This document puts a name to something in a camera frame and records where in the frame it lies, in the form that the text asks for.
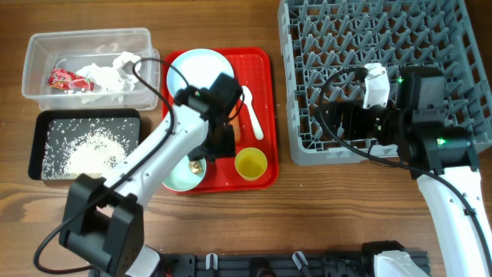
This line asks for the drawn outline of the brown food scrap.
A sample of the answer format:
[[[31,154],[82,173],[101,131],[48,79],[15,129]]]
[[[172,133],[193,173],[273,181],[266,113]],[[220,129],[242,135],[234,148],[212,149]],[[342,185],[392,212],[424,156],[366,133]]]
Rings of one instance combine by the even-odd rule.
[[[188,163],[188,167],[190,171],[195,175],[200,175],[201,173],[204,173],[204,166],[202,165],[201,160],[190,161]]]

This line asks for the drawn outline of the yellow cup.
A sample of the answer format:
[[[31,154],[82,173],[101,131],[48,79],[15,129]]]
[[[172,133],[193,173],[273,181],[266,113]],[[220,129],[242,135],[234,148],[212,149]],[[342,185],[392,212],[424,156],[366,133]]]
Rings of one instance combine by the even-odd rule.
[[[259,179],[268,168],[266,155],[253,147],[242,149],[234,159],[237,173],[246,181]]]

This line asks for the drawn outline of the green bowl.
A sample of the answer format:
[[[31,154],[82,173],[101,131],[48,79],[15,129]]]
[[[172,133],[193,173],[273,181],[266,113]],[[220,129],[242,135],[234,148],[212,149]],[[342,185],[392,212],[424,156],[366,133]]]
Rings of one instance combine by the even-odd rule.
[[[193,174],[188,163],[189,158],[185,156],[172,170],[169,176],[163,181],[163,186],[173,192],[186,192],[197,187],[205,177],[207,164],[205,159],[200,159],[204,166],[204,173],[200,175]]]

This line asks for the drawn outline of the white rice pile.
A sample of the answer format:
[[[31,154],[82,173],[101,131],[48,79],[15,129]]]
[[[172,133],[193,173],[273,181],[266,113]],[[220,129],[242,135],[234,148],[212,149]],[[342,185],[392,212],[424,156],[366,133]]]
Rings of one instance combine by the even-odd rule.
[[[98,178],[130,155],[140,140],[139,118],[68,118],[48,124],[42,180]]]

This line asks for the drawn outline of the white napkin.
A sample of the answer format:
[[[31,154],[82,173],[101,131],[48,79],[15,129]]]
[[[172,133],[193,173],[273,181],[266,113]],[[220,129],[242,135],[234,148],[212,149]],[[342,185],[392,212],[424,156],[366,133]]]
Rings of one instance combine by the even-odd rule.
[[[122,52],[113,62],[112,66],[98,66],[95,63],[86,65],[79,69],[76,74],[81,75],[94,83],[92,94],[94,96],[84,96],[82,104],[88,104],[102,97],[102,93],[115,93],[111,97],[112,101],[123,103],[122,92],[133,91],[138,79],[132,73],[136,62],[141,60],[141,56],[130,52]]]

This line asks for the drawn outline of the red snack wrapper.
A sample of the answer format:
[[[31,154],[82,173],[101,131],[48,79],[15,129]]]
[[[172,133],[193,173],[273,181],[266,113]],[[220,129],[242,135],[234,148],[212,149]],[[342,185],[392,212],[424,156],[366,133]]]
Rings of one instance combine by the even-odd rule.
[[[95,87],[95,84],[89,79],[62,68],[52,69],[48,84],[53,88],[65,91],[92,91]]]

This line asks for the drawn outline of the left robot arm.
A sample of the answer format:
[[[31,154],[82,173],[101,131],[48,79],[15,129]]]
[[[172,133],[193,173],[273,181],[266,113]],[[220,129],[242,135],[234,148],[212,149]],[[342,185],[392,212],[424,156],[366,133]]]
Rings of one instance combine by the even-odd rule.
[[[161,254],[145,245],[144,210],[184,157],[235,156],[228,116],[241,93],[226,74],[210,88],[178,92],[161,124],[121,164],[97,179],[74,180],[59,244],[110,276],[163,276]]]

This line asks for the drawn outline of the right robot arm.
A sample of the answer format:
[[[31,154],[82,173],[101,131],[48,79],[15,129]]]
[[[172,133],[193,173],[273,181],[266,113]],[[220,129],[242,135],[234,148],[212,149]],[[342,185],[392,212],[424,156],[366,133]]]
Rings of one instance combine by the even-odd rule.
[[[362,102],[326,102],[341,75],[363,78]],[[491,227],[485,212],[479,160],[468,130],[446,125],[445,77],[437,68],[403,67],[397,96],[380,63],[340,70],[318,96],[314,117],[326,135],[371,161],[408,170],[430,210],[449,276],[491,274]]]

